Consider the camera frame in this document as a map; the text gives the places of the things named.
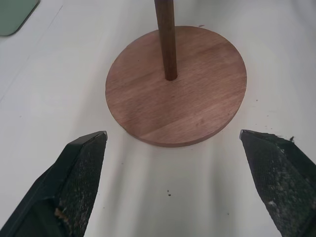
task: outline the green mat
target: green mat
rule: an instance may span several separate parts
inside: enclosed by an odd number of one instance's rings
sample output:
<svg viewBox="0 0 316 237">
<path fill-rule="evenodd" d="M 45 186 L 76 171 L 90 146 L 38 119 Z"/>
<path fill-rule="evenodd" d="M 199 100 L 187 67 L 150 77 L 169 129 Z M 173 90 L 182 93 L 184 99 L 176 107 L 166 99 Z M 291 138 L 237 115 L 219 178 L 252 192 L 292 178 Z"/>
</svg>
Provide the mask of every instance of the green mat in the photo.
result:
<svg viewBox="0 0 316 237">
<path fill-rule="evenodd" d="M 0 36 L 20 29 L 39 0 L 0 0 Z"/>
</svg>

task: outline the wooden dowel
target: wooden dowel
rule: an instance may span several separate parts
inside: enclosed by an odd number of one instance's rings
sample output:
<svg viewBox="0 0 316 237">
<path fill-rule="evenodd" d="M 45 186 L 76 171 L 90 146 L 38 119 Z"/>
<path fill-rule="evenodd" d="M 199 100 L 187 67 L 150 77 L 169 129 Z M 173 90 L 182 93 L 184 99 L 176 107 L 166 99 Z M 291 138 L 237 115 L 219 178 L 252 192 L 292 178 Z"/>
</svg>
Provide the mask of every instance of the wooden dowel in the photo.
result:
<svg viewBox="0 0 316 237">
<path fill-rule="evenodd" d="M 173 0 L 155 0 L 155 7 L 165 77 L 175 80 L 178 74 Z"/>
</svg>

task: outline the white tabletop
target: white tabletop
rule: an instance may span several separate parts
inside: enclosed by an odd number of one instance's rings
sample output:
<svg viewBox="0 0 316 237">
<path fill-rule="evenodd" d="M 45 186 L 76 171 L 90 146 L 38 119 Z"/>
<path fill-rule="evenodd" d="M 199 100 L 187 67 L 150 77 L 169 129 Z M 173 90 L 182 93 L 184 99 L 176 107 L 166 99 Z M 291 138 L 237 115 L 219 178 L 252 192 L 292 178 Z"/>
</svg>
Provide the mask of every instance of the white tabletop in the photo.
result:
<svg viewBox="0 0 316 237">
<path fill-rule="evenodd" d="M 226 37 L 248 81 L 223 131 L 168 149 L 127 135 L 105 101 L 111 63 L 158 28 L 154 1 L 42 0 L 18 33 L 0 38 L 0 226 L 68 142 L 106 130 L 86 237 L 279 237 L 238 136 L 241 129 L 295 136 L 316 162 L 312 2 L 175 0 L 176 25 Z"/>
</svg>

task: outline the wooden base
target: wooden base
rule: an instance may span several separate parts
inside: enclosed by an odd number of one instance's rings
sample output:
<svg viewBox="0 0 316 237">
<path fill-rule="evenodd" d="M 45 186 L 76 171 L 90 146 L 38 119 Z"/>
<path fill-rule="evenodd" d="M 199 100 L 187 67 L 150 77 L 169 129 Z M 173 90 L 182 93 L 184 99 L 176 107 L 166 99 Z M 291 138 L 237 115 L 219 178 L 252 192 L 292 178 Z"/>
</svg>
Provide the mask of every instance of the wooden base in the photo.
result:
<svg viewBox="0 0 316 237">
<path fill-rule="evenodd" d="M 219 34 L 176 27 L 178 78 L 164 76 L 159 32 L 132 42 L 112 64 L 106 100 L 132 136 L 162 147 L 208 139 L 234 117 L 246 90 L 237 49 Z"/>
</svg>

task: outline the wood grain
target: wood grain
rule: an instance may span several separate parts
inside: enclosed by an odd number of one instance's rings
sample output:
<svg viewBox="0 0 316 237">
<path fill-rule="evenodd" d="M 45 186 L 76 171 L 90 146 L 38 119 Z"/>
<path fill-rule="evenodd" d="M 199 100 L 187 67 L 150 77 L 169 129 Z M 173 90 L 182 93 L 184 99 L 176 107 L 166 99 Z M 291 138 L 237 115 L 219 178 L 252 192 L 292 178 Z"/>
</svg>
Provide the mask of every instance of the wood grain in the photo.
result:
<svg viewBox="0 0 316 237">
<path fill-rule="evenodd" d="M 177 74 L 173 0 L 155 0 L 165 78 L 175 80 Z"/>
<path fill-rule="evenodd" d="M 167 81 L 158 31 L 117 57 L 106 80 L 115 120 L 132 136 L 163 147 L 192 145 L 215 135 L 234 117 L 246 90 L 246 68 L 219 34 L 176 27 L 178 79 Z"/>
</svg>

